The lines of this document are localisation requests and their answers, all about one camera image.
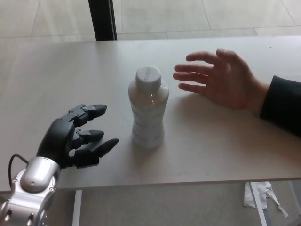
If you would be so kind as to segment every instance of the robotic hand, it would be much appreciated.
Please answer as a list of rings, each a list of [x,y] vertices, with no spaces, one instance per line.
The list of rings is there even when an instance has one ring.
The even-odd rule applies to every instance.
[[[1,207],[0,226],[45,225],[61,170],[72,166],[95,166],[99,158],[119,142],[118,139],[112,139],[95,150],[80,148],[83,144],[100,141],[103,132],[82,131],[76,127],[104,115],[106,109],[105,105],[79,105],[53,121],[36,157],[30,159],[27,168],[13,179],[12,195]],[[73,149],[76,149],[74,156],[69,156]]]

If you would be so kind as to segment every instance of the table leg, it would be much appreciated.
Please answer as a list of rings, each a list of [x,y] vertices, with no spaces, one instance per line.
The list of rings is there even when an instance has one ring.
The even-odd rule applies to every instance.
[[[261,201],[260,201],[260,198],[259,198],[259,194],[257,192],[256,183],[255,182],[249,182],[249,185],[250,185],[250,189],[251,189],[252,196],[253,196],[253,199],[254,199],[255,207],[258,210],[261,225],[262,226],[271,226],[271,225],[267,224],[267,221],[266,221],[263,209],[262,209]]]
[[[72,226],[79,226],[81,193],[81,190],[75,192]]]

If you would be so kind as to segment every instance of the dark sleeve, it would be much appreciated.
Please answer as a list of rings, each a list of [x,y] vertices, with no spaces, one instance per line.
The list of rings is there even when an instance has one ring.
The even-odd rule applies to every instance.
[[[260,117],[301,137],[301,83],[274,76]]]

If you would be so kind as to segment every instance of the floor tile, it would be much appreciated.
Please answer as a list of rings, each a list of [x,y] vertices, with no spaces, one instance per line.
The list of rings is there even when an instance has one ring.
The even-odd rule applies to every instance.
[[[288,226],[298,218],[298,209],[288,181],[272,181],[274,193],[281,207],[288,213],[285,218],[272,199],[267,199],[269,218],[273,226]]]
[[[80,225],[260,225],[243,195],[244,183],[100,187],[83,191]]]
[[[94,34],[77,35],[76,41],[96,41]]]
[[[29,36],[39,0],[0,0],[0,37]]]
[[[260,27],[255,28],[258,36],[285,36],[301,35],[301,26],[298,27]]]
[[[150,40],[150,39],[167,39],[166,32],[150,33],[120,33],[117,34],[118,40]]]
[[[288,13],[293,18],[296,25],[301,25],[301,1],[300,0],[282,0]]]
[[[293,26],[281,0],[203,0],[211,29]]]
[[[40,0],[33,36],[94,34],[87,0]]]
[[[214,38],[214,37],[233,37],[233,36],[252,36],[256,35],[254,28],[241,29],[219,29],[192,32],[167,32],[169,39],[185,38]]]
[[[209,29],[201,0],[122,0],[124,33]]]
[[[0,39],[0,99],[6,89],[12,66],[15,61],[19,45],[22,43],[52,43],[73,42],[76,35],[69,36],[47,36],[47,37],[23,37],[23,38],[1,38]]]

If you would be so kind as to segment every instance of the clear plastic bottle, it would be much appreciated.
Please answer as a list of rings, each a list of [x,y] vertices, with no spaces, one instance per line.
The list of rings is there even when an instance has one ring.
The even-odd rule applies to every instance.
[[[163,116],[168,100],[168,87],[154,66],[139,68],[128,87],[133,110],[133,141],[144,148],[158,147],[164,138]]]

